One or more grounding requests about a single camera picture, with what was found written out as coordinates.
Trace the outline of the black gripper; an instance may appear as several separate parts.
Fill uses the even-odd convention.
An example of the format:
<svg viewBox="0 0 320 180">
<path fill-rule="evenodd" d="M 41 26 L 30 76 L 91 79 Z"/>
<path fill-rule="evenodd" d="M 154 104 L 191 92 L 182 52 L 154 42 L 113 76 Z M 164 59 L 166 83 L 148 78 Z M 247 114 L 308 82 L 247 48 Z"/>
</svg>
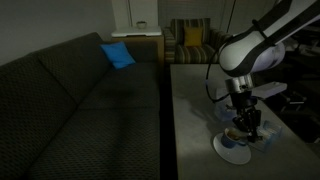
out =
<svg viewBox="0 0 320 180">
<path fill-rule="evenodd" d="M 233 118 L 233 123 L 240 131 L 248 132 L 248 127 L 245 124 L 244 118 L 249 119 L 249 130 L 251 135 L 248 140 L 252 143 L 260 140 L 261 137 L 257 133 L 257 128 L 260 126 L 261 111 L 255 108 L 258 99 L 252 96 L 251 91 L 243 93 L 232 93 L 231 100 L 233 107 L 237 110 L 239 116 Z"/>
</svg>

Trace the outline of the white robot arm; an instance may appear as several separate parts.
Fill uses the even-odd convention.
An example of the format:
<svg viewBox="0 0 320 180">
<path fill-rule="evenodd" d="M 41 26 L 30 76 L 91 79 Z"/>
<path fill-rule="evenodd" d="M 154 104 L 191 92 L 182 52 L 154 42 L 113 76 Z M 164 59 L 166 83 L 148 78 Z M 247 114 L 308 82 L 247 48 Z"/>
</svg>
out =
<svg viewBox="0 0 320 180">
<path fill-rule="evenodd" d="M 251 74 L 278 65 L 285 55 L 282 41 L 319 18 L 320 0 L 282 0 L 220 48 L 220 67 L 230 76 L 226 87 L 237 110 L 233 122 L 247 133 L 249 142 L 260 140 L 257 127 L 261 122 L 261 111 L 255 109 L 257 98 L 252 95 Z"/>
</svg>

